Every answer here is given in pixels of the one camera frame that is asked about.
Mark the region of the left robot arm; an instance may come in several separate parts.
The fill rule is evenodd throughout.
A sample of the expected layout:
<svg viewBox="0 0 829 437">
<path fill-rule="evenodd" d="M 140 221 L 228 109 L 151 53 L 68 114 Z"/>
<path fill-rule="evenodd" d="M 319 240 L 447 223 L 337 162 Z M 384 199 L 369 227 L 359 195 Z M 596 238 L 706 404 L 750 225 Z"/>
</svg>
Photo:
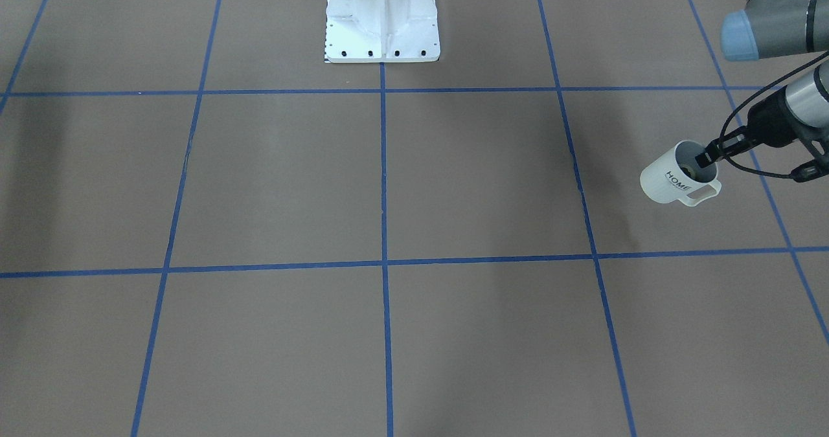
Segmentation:
<svg viewBox="0 0 829 437">
<path fill-rule="evenodd" d="M 720 45 L 731 62 L 816 53 L 816 58 L 750 96 L 746 123 L 722 127 L 695 164 L 707 168 L 758 147 L 799 143 L 811 155 L 782 178 L 805 183 L 827 175 L 827 0 L 745 0 L 723 19 Z"/>
</svg>

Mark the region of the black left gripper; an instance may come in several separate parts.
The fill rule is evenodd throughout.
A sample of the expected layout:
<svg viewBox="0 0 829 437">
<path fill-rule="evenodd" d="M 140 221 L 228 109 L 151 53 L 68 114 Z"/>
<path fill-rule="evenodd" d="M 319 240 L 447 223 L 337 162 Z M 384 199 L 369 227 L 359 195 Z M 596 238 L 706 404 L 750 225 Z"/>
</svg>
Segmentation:
<svg viewBox="0 0 829 437">
<path fill-rule="evenodd" d="M 712 140 L 701 153 L 696 154 L 694 164 L 704 169 L 754 147 L 787 147 L 799 138 L 796 123 L 797 118 L 788 107 L 785 90 L 778 90 L 749 110 L 744 133 L 729 133 Z"/>
</svg>

